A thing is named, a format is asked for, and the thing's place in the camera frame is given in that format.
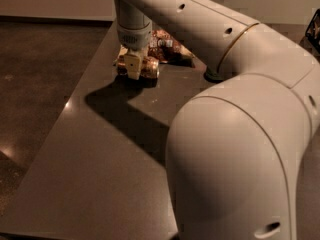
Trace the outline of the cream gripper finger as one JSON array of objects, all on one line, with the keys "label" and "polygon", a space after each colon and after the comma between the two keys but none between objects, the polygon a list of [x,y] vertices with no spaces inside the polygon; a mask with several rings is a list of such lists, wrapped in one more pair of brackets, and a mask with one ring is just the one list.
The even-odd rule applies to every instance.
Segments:
[{"label": "cream gripper finger", "polygon": [[141,74],[143,60],[147,56],[147,49],[128,49],[124,54],[125,68],[130,79],[138,80]]}]

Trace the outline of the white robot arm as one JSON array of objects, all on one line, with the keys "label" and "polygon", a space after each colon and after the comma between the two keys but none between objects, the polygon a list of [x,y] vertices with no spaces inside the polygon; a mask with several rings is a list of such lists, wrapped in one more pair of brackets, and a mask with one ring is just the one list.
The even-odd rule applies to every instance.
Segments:
[{"label": "white robot arm", "polygon": [[149,18],[224,81],[174,118],[166,165],[180,240],[297,240],[302,157],[319,126],[320,65],[210,0],[117,0],[130,44]]}]

